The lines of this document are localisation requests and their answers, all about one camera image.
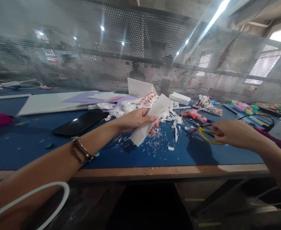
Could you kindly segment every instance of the beaded bracelet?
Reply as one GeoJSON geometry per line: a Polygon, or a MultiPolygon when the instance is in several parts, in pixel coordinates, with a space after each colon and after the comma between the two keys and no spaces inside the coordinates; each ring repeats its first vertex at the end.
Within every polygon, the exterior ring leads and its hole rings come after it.
{"type": "Polygon", "coordinates": [[[83,147],[83,145],[81,144],[80,141],[80,137],[75,136],[72,137],[73,141],[72,141],[72,145],[71,145],[71,150],[72,150],[72,154],[75,158],[77,158],[77,160],[83,164],[84,161],[78,156],[76,149],[86,158],[86,160],[88,160],[88,162],[91,162],[92,160],[94,160],[96,158],[96,156],[92,156],[90,155],[87,150],[83,147]]]}

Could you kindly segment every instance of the blue table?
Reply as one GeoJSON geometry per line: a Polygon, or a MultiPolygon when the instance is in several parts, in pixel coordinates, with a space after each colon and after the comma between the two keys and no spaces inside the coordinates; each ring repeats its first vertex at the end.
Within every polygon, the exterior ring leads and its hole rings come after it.
{"type": "MultiPolygon", "coordinates": [[[[58,93],[72,90],[63,89],[34,89],[22,92],[11,90],[0,91],[1,95],[21,94],[21,93],[58,93]]],[[[22,108],[27,98],[1,99],[0,113],[8,115],[16,115],[22,108]]],[[[46,154],[50,150],[45,147],[49,144],[54,144],[55,148],[70,141],[70,138],[54,136],[51,130],[71,121],[86,111],[70,111],[32,115],[25,117],[17,117],[12,124],[0,127],[0,171],[17,170],[31,161],[46,154]],[[19,122],[29,121],[24,126],[15,126],[19,122]]],[[[228,119],[236,119],[236,116],[223,109],[223,116],[218,117],[207,112],[203,114],[210,120],[222,121],[228,119]]],[[[100,150],[100,156],[91,162],[85,164],[83,169],[90,169],[87,172],[96,173],[96,176],[107,177],[107,173],[117,172],[117,174],[152,174],[155,168],[167,166],[172,169],[171,175],[178,173],[179,166],[187,166],[185,173],[191,170],[199,169],[201,165],[212,165],[215,168],[217,165],[241,165],[241,164],[262,164],[262,159],[254,152],[238,149],[232,146],[212,145],[204,141],[200,136],[191,138],[185,126],[190,126],[190,123],[184,122],[181,130],[178,129],[178,141],[175,142],[174,130],[171,126],[172,122],[161,123],[156,135],[148,136],[140,147],[136,147],[128,137],[131,133],[121,134],[121,136],[111,140],[104,148],[100,150]],[[168,150],[168,146],[174,147],[174,151],[168,150]],[[138,168],[144,167],[142,172],[127,173],[123,168],[138,168]],[[91,170],[91,169],[108,169],[108,170],[91,170]]]]}

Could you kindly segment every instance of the fluorescent light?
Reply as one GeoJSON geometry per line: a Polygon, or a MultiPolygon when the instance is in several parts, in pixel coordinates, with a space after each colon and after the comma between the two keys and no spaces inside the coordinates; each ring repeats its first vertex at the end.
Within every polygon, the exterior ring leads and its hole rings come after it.
{"type": "Polygon", "coordinates": [[[204,38],[204,36],[207,34],[207,32],[210,30],[210,28],[212,27],[212,25],[215,23],[215,21],[218,19],[218,17],[221,15],[221,13],[226,9],[228,3],[230,0],[224,0],[218,10],[216,11],[216,13],[214,14],[214,16],[212,17],[212,19],[210,20],[210,22],[208,23],[207,27],[204,29],[204,31],[201,33],[201,35],[199,36],[196,44],[194,45],[194,47],[197,47],[199,45],[199,43],[202,41],[202,39],[204,38]]]}

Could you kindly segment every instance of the black phone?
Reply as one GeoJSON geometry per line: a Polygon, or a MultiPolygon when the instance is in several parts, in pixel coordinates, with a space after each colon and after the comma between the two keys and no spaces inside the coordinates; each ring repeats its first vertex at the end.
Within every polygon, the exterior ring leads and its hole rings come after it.
{"type": "Polygon", "coordinates": [[[68,137],[79,136],[99,121],[106,118],[108,114],[108,112],[104,112],[101,109],[91,110],[64,125],[57,127],[52,130],[52,133],[68,137]]]}

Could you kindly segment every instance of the perforated metal screen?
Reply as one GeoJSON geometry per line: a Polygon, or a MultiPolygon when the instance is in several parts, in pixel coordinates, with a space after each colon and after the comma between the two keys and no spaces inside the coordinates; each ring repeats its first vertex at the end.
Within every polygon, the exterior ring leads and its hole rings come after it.
{"type": "Polygon", "coordinates": [[[97,1],[0,0],[0,78],[127,92],[130,76],[166,95],[245,102],[265,83],[281,86],[280,42],[213,26],[195,47],[207,25],[197,23],[97,1]]]}

